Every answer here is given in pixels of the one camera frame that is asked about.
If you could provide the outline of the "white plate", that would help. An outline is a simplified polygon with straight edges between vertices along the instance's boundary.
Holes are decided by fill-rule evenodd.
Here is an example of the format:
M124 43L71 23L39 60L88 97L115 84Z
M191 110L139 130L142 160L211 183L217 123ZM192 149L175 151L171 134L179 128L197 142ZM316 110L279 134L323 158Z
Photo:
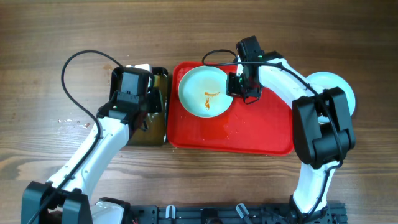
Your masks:
M178 85L182 106L192 115L213 118L224 113L233 97L226 93L227 74L219 68L199 66L189 70Z
M334 87L341 88L346 94L350 116L354 115L356 109L356 97L349 83L339 75L331 72L316 72L307 77L311 85L321 86L323 89Z

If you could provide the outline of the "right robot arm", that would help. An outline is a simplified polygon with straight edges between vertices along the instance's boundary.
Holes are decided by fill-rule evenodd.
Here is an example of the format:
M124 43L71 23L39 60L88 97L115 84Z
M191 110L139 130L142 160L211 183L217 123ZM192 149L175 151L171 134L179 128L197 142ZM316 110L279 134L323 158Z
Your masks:
M293 144L302 165L287 221L310 223L327 216L332 175L356 143L346 93L339 86L310 83L280 53L263 51L255 36L242 39L236 50L238 69L229 74L227 94L251 104L267 88L292 110Z

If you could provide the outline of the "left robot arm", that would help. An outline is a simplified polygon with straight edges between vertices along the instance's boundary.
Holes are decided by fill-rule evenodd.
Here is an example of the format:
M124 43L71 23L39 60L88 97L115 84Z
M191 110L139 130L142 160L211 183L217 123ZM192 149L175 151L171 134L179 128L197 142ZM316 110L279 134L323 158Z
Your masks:
M22 196L21 223L130 223L130 204L93 191L111 159L145 125L148 113L163 110L162 94L148 64L113 70L110 99L70 160L46 183L31 182Z

